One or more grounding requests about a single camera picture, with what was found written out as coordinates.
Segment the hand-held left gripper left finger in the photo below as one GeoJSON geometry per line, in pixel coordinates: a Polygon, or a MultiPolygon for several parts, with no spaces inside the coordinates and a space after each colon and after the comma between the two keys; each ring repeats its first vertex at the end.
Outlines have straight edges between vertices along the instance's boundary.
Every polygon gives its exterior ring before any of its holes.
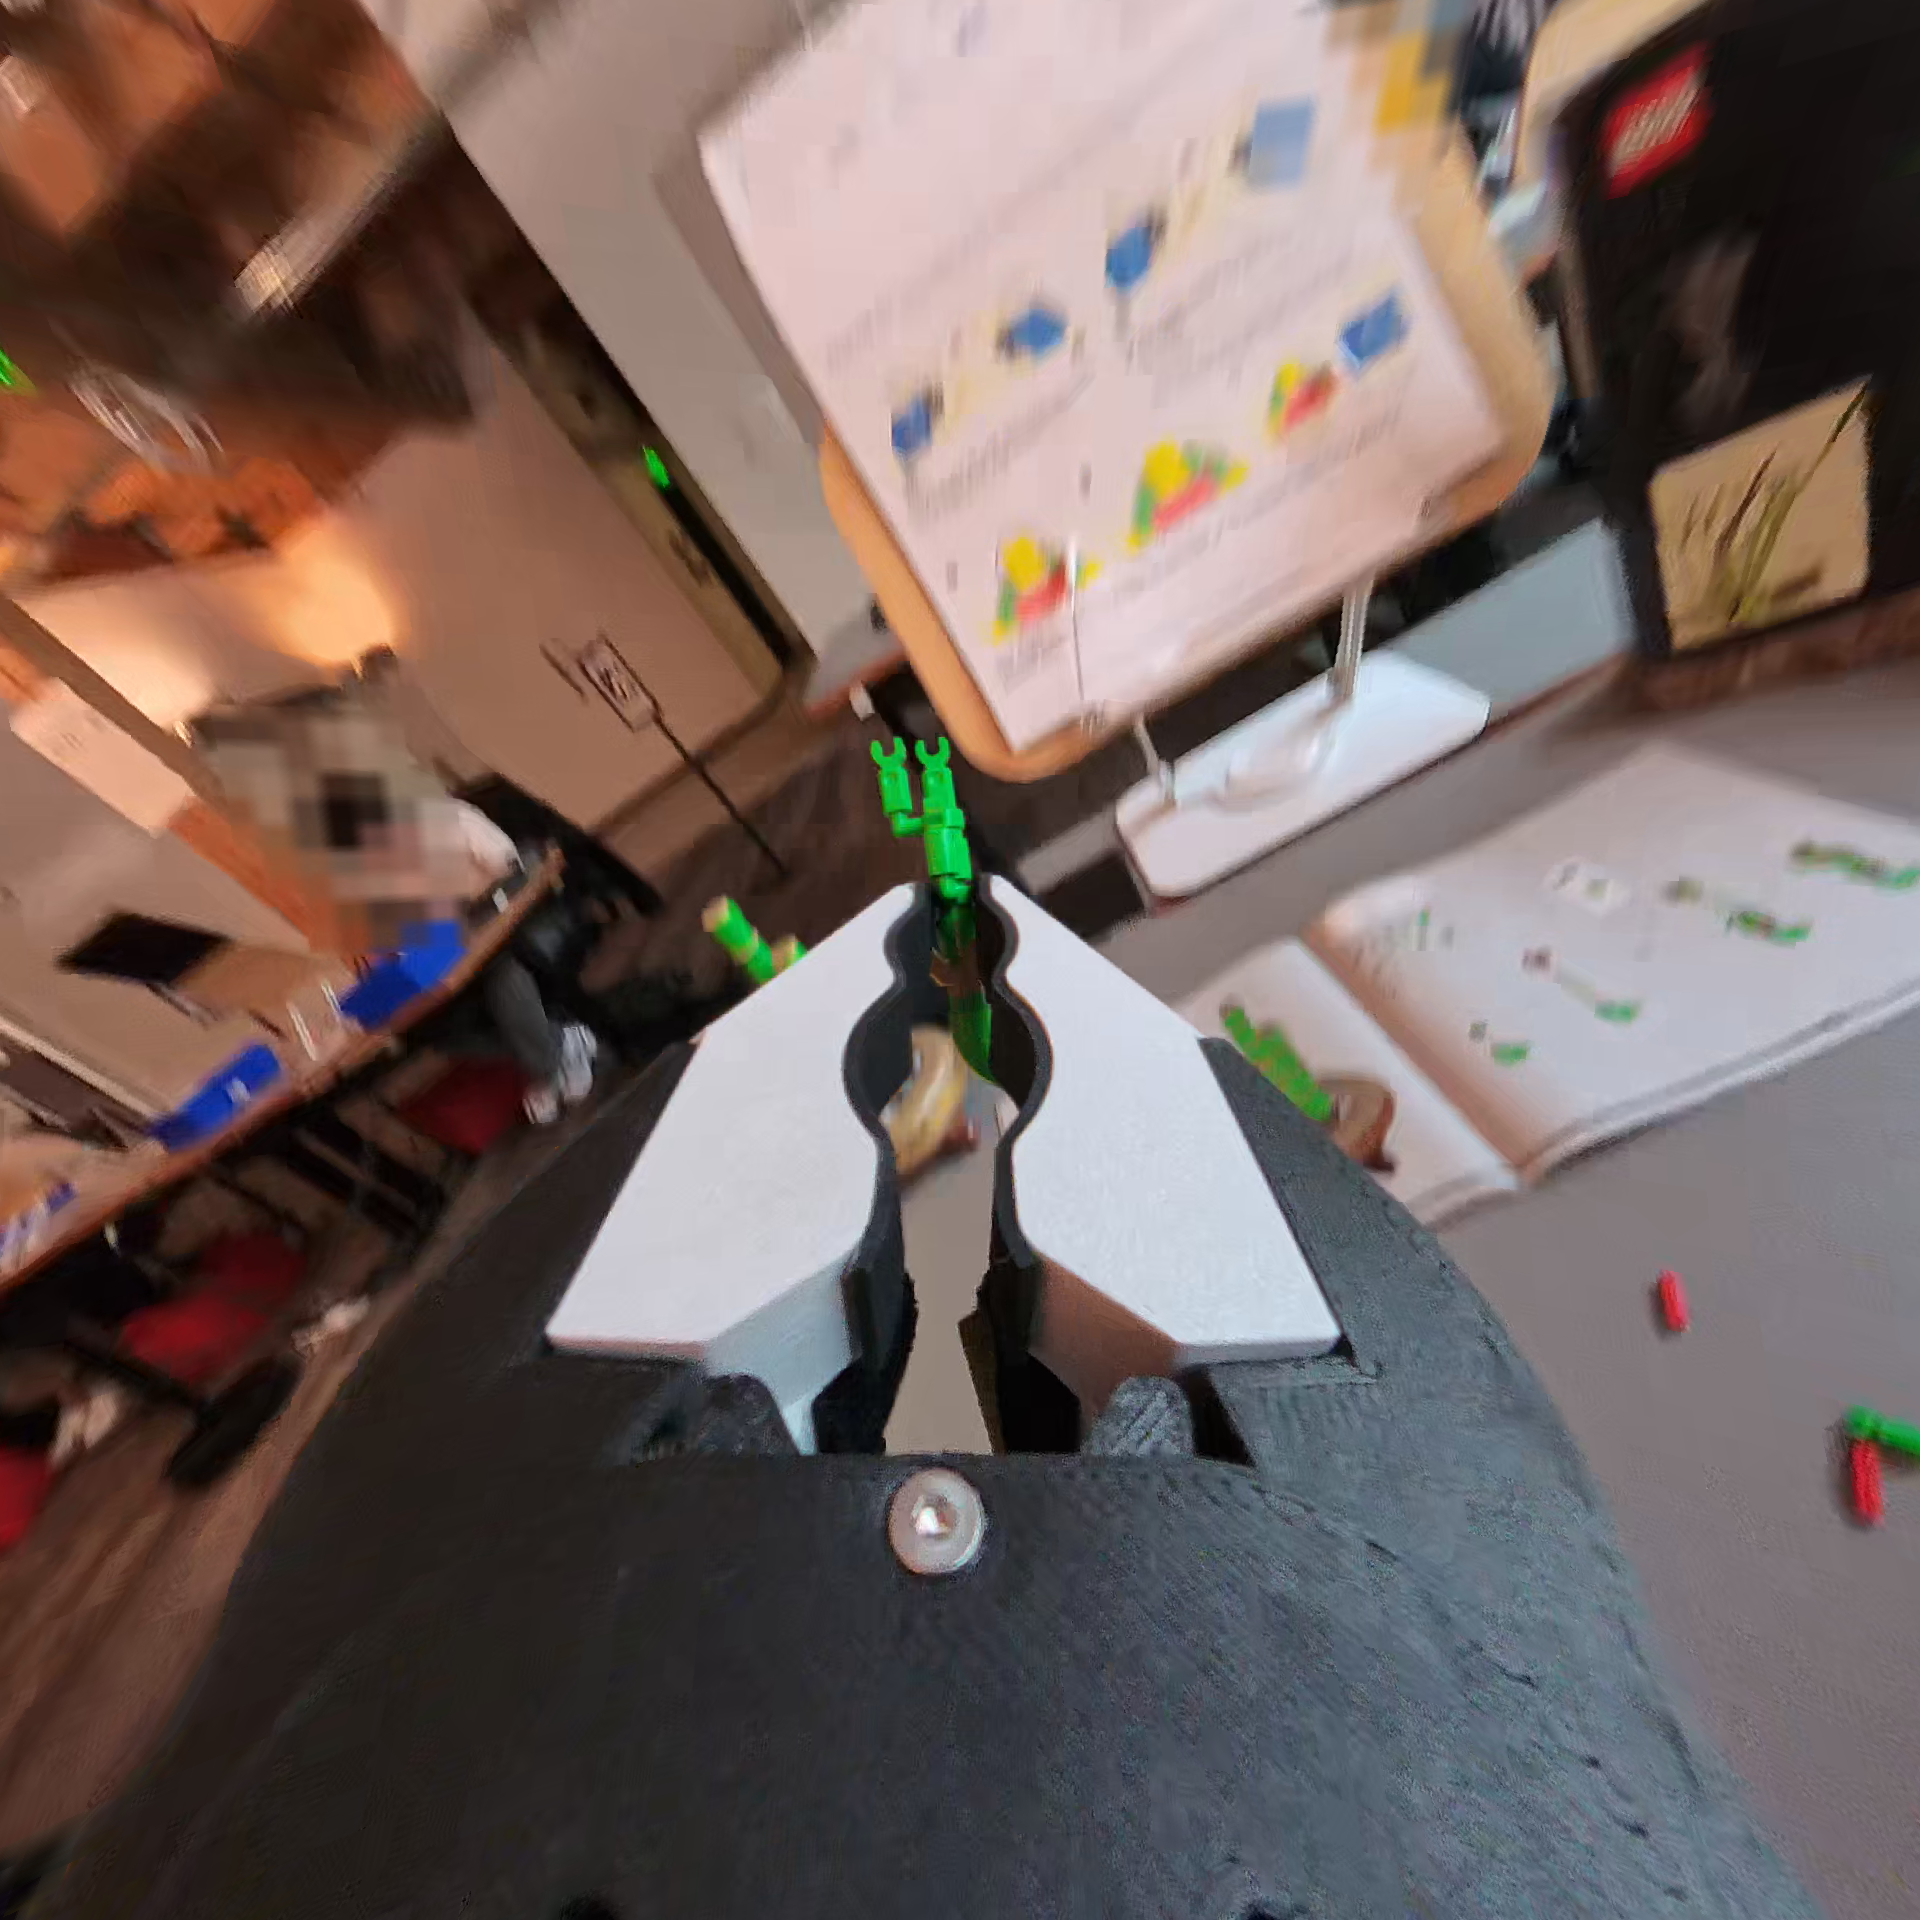
{"type": "Polygon", "coordinates": [[[876,1093],[847,1050],[897,997],[890,938],[919,904],[890,889],[707,1026],[546,1320],[557,1354],[749,1379],[819,1450],[821,1394],[885,1361],[900,1316],[877,1272],[900,1230],[879,1106],[910,1044],[876,1093]]]}

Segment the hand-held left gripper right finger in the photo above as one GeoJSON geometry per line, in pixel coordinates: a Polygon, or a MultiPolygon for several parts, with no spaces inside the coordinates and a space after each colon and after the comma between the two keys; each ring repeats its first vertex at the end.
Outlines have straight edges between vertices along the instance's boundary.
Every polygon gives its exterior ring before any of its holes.
{"type": "Polygon", "coordinates": [[[1339,1324],[1199,1032],[1003,878],[980,888],[989,1267],[963,1336],[997,1451],[1071,1451],[1132,1379],[1322,1361],[1339,1324]]]}

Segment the green lego bamboo stem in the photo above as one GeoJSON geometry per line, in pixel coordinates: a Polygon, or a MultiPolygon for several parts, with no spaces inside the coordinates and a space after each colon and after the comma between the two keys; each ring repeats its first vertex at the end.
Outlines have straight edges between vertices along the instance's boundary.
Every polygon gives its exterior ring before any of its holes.
{"type": "Polygon", "coordinates": [[[948,1035],[963,1064],[993,1084],[993,1006],[979,968],[975,868],[950,765],[950,740],[873,740],[879,811],[897,840],[917,840],[926,860],[927,977],[947,995],[948,1035]]]}

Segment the tan lego piece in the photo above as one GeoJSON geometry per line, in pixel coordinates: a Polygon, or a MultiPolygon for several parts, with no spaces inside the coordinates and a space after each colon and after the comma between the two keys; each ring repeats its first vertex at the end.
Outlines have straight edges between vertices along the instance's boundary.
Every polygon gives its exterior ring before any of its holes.
{"type": "Polygon", "coordinates": [[[967,1066],[950,1033],[935,1024],[914,1024],[910,1073],[879,1114],[900,1186],[974,1154],[1015,1112],[1005,1093],[967,1066]]]}

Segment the green tan lego bamboo stalk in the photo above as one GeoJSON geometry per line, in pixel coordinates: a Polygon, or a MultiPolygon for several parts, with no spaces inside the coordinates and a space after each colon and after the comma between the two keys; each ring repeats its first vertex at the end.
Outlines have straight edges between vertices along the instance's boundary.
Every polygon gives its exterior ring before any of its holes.
{"type": "Polygon", "coordinates": [[[701,912],[701,926],[754,990],[794,969],[807,956],[796,934],[772,942],[761,934],[732,897],[710,898],[701,912]]]}

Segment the black lego box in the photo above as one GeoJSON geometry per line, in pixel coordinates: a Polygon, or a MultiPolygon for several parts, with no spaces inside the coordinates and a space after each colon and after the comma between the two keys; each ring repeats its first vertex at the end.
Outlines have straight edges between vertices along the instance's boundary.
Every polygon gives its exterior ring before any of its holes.
{"type": "Polygon", "coordinates": [[[1918,8],[1663,8],[1604,50],[1551,158],[1637,657],[1914,596],[1918,8]]]}

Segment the blue storage bin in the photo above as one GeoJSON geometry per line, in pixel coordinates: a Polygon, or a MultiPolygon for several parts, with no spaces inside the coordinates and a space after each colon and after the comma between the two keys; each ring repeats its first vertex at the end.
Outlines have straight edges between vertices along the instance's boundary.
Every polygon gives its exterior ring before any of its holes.
{"type": "Polygon", "coordinates": [[[249,1044],[158,1116],[148,1124],[148,1139],[170,1154],[202,1145],[251,1114],[282,1082],[283,1060],[276,1050],[265,1042],[249,1044]]]}
{"type": "Polygon", "coordinates": [[[345,1019],[373,1032],[437,990],[465,961],[467,929],[458,920],[418,920],[401,926],[396,944],[373,956],[356,980],[339,993],[345,1019]]]}

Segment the wooden work table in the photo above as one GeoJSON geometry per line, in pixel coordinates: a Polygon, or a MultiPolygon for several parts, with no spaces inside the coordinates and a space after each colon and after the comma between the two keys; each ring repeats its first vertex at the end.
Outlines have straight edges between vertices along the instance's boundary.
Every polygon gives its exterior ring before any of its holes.
{"type": "Polygon", "coordinates": [[[557,889],[562,874],[562,851],[546,849],[535,868],[519,878],[519,888],[508,894],[494,920],[467,939],[460,968],[388,1024],[365,1032],[339,1012],[319,1052],[299,1044],[295,1056],[289,1056],[276,1048],[283,1082],[219,1136],[179,1154],[164,1152],[145,1136],[125,1152],[93,1157],[73,1172],[39,1185],[30,1185],[20,1171],[4,1166],[2,1286],[22,1284],[129,1210],[199,1178],[283,1116],[322,1100],[353,1074],[382,1066],[401,1050],[406,1033],[467,995],[489,962],[513,947],[521,926],[557,889]]]}

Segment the white stand base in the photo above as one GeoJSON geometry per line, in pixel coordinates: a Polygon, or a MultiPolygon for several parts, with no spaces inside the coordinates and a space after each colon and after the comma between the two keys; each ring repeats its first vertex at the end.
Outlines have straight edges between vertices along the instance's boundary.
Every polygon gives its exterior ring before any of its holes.
{"type": "Polygon", "coordinates": [[[1141,889],[1186,901],[1469,748],[1491,699],[1423,664],[1365,652],[1373,586],[1339,605],[1332,666],[1180,758],[1148,752],[1148,776],[1115,805],[1115,835],[1141,889]]]}

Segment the open instruction booklet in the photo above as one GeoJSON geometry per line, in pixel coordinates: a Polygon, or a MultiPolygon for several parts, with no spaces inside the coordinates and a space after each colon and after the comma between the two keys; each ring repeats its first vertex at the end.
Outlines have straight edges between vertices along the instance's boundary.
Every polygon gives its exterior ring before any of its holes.
{"type": "Polygon", "coordinates": [[[1420,1224],[1902,1018],[1918,825],[1653,748],[1183,1003],[1420,1224]]]}

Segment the black laptop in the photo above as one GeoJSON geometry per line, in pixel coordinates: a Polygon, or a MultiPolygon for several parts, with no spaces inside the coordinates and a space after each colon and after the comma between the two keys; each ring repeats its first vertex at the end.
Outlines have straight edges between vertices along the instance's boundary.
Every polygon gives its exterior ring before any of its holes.
{"type": "Polygon", "coordinates": [[[62,949],[55,964],[70,977],[173,993],[230,947],[234,938],[210,929],[118,912],[62,949]]]}

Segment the cork mat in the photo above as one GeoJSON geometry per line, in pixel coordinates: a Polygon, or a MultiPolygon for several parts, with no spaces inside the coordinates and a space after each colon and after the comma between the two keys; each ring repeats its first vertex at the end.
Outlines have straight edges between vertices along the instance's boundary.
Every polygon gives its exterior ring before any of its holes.
{"type": "Polygon", "coordinates": [[[1623,689],[1641,712],[1691,714],[1916,657],[1918,589],[1910,588],[1748,641],[1641,661],[1623,674],[1623,689]]]}

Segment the white printed instruction sheet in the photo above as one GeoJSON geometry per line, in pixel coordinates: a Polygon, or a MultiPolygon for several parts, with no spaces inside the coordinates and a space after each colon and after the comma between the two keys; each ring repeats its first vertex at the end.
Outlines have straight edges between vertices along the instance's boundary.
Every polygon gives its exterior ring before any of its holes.
{"type": "Polygon", "coordinates": [[[1015,752],[1337,598],[1498,453],[1355,13],[843,5],[700,133],[1015,752]]]}

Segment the wall outlet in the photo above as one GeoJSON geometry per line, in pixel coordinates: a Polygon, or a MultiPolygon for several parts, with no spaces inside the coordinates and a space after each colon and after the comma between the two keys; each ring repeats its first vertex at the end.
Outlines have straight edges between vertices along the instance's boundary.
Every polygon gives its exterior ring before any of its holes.
{"type": "Polygon", "coordinates": [[[603,630],[580,644],[546,641],[542,659],[585,705],[606,708],[629,733],[665,733],[658,697],[603,630]]]}

